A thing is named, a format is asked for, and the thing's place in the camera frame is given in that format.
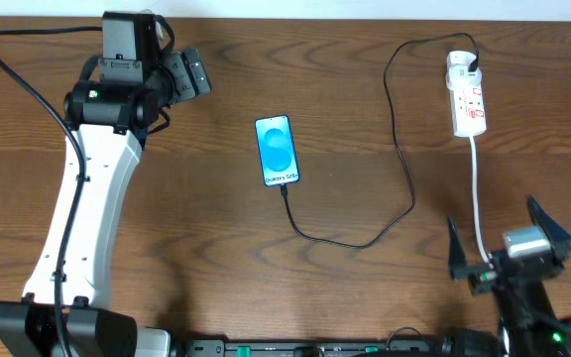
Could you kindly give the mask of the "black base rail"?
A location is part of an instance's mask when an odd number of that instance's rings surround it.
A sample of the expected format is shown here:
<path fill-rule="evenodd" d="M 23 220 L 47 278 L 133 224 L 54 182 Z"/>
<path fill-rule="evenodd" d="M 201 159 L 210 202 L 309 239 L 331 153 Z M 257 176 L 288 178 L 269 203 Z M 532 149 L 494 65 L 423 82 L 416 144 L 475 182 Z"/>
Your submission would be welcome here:
<path fill-rule="evenodd" d="M 171 357 L 349 357 L 349 356 L 472 356 L 508 353 L 493 335 L 461 329 L 435 338 L 404 326 L 385 340 L 179 340 Z"/>

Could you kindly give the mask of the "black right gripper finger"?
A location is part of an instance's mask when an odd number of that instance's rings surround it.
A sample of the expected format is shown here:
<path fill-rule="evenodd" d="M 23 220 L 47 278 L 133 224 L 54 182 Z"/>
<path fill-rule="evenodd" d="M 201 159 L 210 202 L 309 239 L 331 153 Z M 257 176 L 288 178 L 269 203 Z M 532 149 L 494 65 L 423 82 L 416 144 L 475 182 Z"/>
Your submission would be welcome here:
<path fill-rule="evenodd" d="M 464 279 L 468 276 L 468 263 L 460 241 L 459 233 L 452 217 L 447 218 L 450 236 L 448 270 L 453 280 Z"/>
<path fill-rule="evenodd" d="M 555 222 L 532 196 L 526 198 L 526 207 L 532 223 L 550 242 L 555 258 L 565 261 L 571 253 L 571 235 Z"/>

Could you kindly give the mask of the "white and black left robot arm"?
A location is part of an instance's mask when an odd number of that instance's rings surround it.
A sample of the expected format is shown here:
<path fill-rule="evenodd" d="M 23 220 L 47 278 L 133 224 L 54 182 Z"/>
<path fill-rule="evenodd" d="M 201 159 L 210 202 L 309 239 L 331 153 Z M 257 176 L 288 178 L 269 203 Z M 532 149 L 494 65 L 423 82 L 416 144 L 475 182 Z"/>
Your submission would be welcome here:
<path fill-rule="evenodd" d="M 210 92 L 196 48 L 150 11 L 107 12 L 103 51 L 83 66 L 55 119 L 63 177 L 42 255 L 18 301 L 0 301 L 0 341 L 15 356 L 180 356 L 166 330 L 114 312 L 111 261 L 130 178 L 169 109 Z"/>

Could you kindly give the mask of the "white power strip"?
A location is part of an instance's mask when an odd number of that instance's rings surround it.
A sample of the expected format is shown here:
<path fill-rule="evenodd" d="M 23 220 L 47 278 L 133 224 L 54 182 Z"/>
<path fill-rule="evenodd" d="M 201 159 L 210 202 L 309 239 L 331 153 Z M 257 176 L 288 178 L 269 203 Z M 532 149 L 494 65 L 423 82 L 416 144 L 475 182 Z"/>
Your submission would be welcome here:
<path fill-rule="evenodd" d="M 446 79 L 451 103 L 453 134 L 469 138 L 484 134 L 487 118 L 483 89 L 480 84 L 454 82 Z"/>

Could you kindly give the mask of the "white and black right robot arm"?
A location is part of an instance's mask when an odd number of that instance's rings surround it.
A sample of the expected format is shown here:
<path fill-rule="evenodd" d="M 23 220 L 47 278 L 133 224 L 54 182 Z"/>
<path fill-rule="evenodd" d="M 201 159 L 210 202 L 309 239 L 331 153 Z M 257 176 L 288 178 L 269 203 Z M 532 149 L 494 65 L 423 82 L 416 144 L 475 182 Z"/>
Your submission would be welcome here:
<path fill-rule="evenodd" d="M 498 356 L 571 356 L 571 317 L 556 317 L 543 282 L 558 277 L 571 253 L 571 235 L 531 196 L 532 225 L 504 234 L 505 248 L 487 263 L 469 265 L 453 219 L 448 269 L 472 295 L 491 294 L 500 312 Z"/>

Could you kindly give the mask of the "white USB charger plug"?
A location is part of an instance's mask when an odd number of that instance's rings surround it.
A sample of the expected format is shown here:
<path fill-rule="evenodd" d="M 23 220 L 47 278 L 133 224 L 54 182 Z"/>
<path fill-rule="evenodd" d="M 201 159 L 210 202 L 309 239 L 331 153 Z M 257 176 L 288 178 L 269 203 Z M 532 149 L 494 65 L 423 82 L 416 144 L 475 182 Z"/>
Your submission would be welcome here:
<path fill-rule="evenodd" d="M 446 86 L 449 90 L 466 86 L 478 86 L 482 81 L 479 59 L 474 53 L 465 51 L 450 52 L 446 58 Z"/>

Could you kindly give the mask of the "blue screen Galaxy smartphone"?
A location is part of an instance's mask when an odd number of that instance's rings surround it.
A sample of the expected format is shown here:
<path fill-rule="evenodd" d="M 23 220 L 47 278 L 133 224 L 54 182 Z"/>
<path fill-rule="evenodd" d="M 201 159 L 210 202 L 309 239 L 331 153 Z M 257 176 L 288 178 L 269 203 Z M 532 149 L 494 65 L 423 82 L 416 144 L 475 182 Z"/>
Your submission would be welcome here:
<path fill-rule="evenodd" d="M 286 115 L 257 119 L 256 137 L 265 186 L 278 186 L 300 179 L 294 140 Z"/>

